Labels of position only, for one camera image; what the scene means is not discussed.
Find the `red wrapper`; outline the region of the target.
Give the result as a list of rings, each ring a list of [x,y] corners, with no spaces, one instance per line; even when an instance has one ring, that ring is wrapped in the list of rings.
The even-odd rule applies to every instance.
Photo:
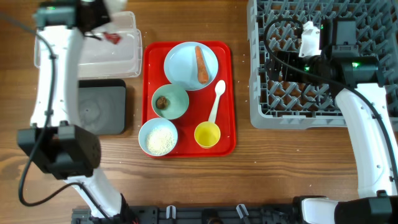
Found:
[[[121,40],[121,36],[117,33],[110,34],[107,32],[103,32],[103,36],[108,42],[114,45],[118,44]]]

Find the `orange carrot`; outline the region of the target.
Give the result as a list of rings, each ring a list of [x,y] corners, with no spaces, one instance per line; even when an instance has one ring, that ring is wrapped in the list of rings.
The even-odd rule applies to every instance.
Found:
[[[205,65],[205,61],[203,59],[201,48],[199,46],[195,47],[195,55],[196,55],[196,59],[197,59],[198,81],[201,84],[206,84],[206,83],[208,83],[209,76],[208,76],[208,72],[206,70],[206,65]]]

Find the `light blue plate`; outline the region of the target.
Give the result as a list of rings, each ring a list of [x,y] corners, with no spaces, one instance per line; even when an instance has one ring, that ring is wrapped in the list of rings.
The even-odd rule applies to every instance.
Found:
[[[209,77],[209,80],[204,84],[198,81],[195,47],[199,47],[201,50]],[[187,91],[197,91],[207,87],[217,77],[218,70],[218,59],[214,51],[199,42],[177,44],[168,52],[164,61],[164,73],[168,81]]]

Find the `yellow cup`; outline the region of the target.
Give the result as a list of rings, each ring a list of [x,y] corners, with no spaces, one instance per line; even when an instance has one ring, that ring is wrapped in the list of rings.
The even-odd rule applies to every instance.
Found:
[[[200,147],[209,149],[218,143],[221,138],[221,131],[215,123],[205,121],[195,128],[194,138]]]

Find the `brown nut shell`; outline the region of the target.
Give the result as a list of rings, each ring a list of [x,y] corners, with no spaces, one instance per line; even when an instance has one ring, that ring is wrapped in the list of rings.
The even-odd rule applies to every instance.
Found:
[[[169,101],[165,96],[160,96],[158,97],[158,99],[155,102],[156,108],[159,110],[165,110],[168,105],[169,105]]]

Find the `green bowl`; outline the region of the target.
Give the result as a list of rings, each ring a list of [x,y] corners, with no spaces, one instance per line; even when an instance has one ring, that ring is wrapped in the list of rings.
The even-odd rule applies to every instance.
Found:
[[[165,96],[169,105],[165,110],[156,108],[155,102],[160,96]],[[152,109],[155,114],[161,118],[173,120],[183,116],[189,107],[188,93],[175,84],[167,84],[158,88],[152,95]]]

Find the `light blue rice bowl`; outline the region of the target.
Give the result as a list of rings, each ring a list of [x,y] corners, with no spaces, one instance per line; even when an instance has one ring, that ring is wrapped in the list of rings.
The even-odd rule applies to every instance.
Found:
[[[165,156],[177,145],[177,128],[167,119],[150,119],[142,125],[138,140],[146,154],[154,157]]]

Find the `white rice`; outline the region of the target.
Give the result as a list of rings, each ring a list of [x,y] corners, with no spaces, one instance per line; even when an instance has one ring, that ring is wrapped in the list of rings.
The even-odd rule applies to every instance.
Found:
[[[176,143],[174,132],[167,127],[155,128],[146,137],[146,148],[155,156],[169,153]]]

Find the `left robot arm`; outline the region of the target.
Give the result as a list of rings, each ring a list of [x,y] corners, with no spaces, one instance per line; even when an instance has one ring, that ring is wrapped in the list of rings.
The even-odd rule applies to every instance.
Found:
[[[43,173],[73,187],[90,208],[93,223],[138,223],[126,199],[100,168],[96,135],[83,129],[78,113],[78,65],[83,43],[107,26],[125,1],[44,1],[34,18],[40,40],[37,99],[28,129],[17,143]]]

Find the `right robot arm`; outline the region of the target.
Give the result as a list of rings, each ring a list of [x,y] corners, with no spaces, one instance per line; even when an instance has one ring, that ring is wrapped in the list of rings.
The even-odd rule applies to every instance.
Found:
[[[294,199],[297,223],[396,223],[397,142],[387,110],[385,78],[375,56],[362,56],[350,18],[297,23],[297,53],[270,52],[272,80],[327,84],[351,139],[358,173],[358,199],[322,196]]]

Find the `black waste tray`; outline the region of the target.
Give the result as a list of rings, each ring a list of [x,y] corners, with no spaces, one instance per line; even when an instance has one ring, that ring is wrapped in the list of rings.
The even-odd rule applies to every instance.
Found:
[[[126,83],[122,79],[79,81],[81,127],[97,136],[123,133],[126,127],[126,95]]]

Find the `clear plastic bin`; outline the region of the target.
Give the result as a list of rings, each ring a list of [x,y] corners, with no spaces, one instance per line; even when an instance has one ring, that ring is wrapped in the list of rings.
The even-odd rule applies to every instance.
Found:
[[[103,32],[121,36],[108,42]],[[138,77],[142,68],[142,38],[133,12],[117,12],[111,22],[94,30],[99,39],[83,36],[77,29],[50,26],[37,32],[49,42],[57,57],[57,75],[63,82],[77,79]]]

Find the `white plastic spoon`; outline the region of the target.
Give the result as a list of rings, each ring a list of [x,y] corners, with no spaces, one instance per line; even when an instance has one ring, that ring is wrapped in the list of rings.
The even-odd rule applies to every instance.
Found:
[[[224,80],[220,80],[215,86],[216,97],[215,97],[215,101],[213,103],[213,106],[212,106],[212,109],[211,109],[211,112],[210,112],[210,115],[208,118],[209,122],[215,123],[216,115],[218,112],[218,106],[220,103],[220,98],[223,95],[223,93],[225,92],[225,90],[226,90],[226,83]]]

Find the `red serving tray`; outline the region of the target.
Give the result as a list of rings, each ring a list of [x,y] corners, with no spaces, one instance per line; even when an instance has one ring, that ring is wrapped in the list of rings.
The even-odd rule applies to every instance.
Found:
[[[178,42],[154,42],[150,44],[144,51],[144,71],[142,84],[142,124],[148,120],[156,118],[149,100],[153,97],[155,89],[162,84],[168,84],[163,69],[163,64],[167,53],[177,46]],[[191,92],[188,96],[193,100],[199,100],[203,97],[203,103],[194,104],[188,108],[188,111],[181,118],[173,122],[177,128],[178,135],[182,140],[177,141],[177,146],[165,158],[189,158],[189,157],[221,157],[233,152],[236,147],[236,121],[234,111],[234,91],[233,91],[233,75],[231,65],[231,51],[229,47],[221,41],[203,41],[210,51],[215,53],[216,60],[221,69],[218,71],[216,80],[224,80],[226,82],[226,92],[221,96],[219,105],[220,115],[216,117],[216,124],[221,128],[221,140],[211,149],[201,148],[194,140],[194,125],[205,119],[204,114],[211,110],[210,100],[215,97],[215,84],[211,84],[204,90],[197,93]]]

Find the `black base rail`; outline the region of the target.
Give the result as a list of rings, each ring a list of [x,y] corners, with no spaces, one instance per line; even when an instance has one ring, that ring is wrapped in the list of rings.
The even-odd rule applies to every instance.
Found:
[[[296,221],[292,218],[291,207],[281,205],[272,207],[248,207],[248,215],[238,214],[238,209],[233,207],[197,207],[176,208],[173,215],[168,214],[166,208],[159,207],[131,207],[133,214],[142,224],[203,224],[207,223],[206,217],[217,214],[224,224],[289,224]]]

